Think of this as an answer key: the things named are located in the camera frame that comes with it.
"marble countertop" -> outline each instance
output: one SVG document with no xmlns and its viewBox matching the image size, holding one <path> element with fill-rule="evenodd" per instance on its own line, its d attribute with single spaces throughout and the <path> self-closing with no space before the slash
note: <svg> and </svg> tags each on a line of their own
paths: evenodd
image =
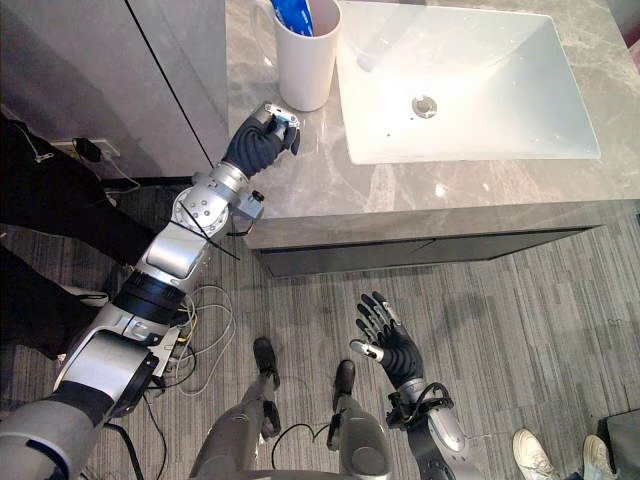
<svg viewBox="0 0 640 480">
<path fill-rule="evenodd" d="M 601 159 L 354 165 L 334 73 L 327 104 L 300 114 L 299 155 L 284 155 L 274 168 L 252 179 L 267 198 L 266 220 L 640 199 L 640 75 L 605 0 L 426 3 L 550 15 L 593 123 Z M 251 0 L 227 2 L 231 133 L 262 101 L 282 102 L 276 69 L 265 62 L 253 38 L 251 5 Z"/>
</svg>

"gray wall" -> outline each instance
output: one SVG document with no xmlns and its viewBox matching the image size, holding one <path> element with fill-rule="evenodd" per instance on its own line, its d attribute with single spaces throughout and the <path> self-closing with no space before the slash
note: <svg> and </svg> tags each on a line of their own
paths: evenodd
<svg viewBox="0 0 640 480">
<path fill-rule="evenodd" d="M 227 143 L 224 0 L 131 0 L 212 160 Z M 140 177 L 208 163 L 123 1 L 0 0 L 2 103 L 49 139 L 104 137 Z M 105 177 L 116 172 L 101 167 Z"/>
</svg>

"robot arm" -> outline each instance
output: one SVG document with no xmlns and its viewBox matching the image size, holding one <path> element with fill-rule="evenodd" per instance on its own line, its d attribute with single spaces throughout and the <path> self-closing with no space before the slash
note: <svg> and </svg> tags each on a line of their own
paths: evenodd
<svg viewBox="0 0 640 480">
<path fill-rule="evenodd" d="M 349 345 L 380 363 L 396 389 L 389 395 L 393 409 L 387 424 L 407 432 L 421 478 L 483 478 L 471 461 L 471 448 L 453 414 L 449 392 L 442 384 L 427 384 L 422 355 L 406 328 L 380 293 L 373 292 L 371 297 L 363 294 L 357 306 L 364 321 L 359 318 L 356 325 L 367 342 L 352 340 Z"/>
<path fill-rule="evenodd" d="M 282 151 L 297 153 L 299 141 L 296 117 L 265 103 L 238 129 L 222 161 L 208 175 L 194 175 L 169 224 L 70 349 L 54 392 L 0 424 L 3 478 L 68 479 L 82 471 L 102 425 L 142 397 L 158 363 L 149 347 L 177 323 L 174 315 L 212 248 L 221 248 L 231 215 L 262 215 L 262 196 L 246 192 L 249 178 Z"/>
</svg>

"white sneaker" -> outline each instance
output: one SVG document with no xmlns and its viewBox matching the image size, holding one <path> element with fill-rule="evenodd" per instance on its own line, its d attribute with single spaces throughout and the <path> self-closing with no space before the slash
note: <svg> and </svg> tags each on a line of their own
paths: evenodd
<svg viewBox="0 0 640 480">
<path fill-rule="evenodd" d="M 587 435 L 582 448 L 584 480 L 613 480 L 617 475 L 611 471 L 609 450 L 595 435 Z"/>
<path fill-rule="evenodd" d="M 513 458 L 526 480 L 560 480 L 542 445 L 526 428 L 513 436 Z"/>
</svg>

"black robotic glove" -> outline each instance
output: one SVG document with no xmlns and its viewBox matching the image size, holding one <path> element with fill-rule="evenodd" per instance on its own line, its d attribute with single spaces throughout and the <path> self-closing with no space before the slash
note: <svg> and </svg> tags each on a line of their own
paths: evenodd
<svg viewBox="0 0 640 480">
<path fill-rule="evenodd" d="M 265 102 L 240 125 L 222 161 L 235 165 L 250 178 L 271 165 L 284 150 L 298 153 L 299 125 L 295 115 Z"/>
<path fill-rule="evenodd" d="M 357 306 L 365 320 L 358 318 L 356 325 L 365 334 L 367 342 L 351 340 L 349 346 L 380 363 L 398 389 L 409 380 L 422 378 L 422 355 L 389 302 L 378 292 L 371 296 L 373 298 L 362 294 L 362 303 Z"/>
</svg>

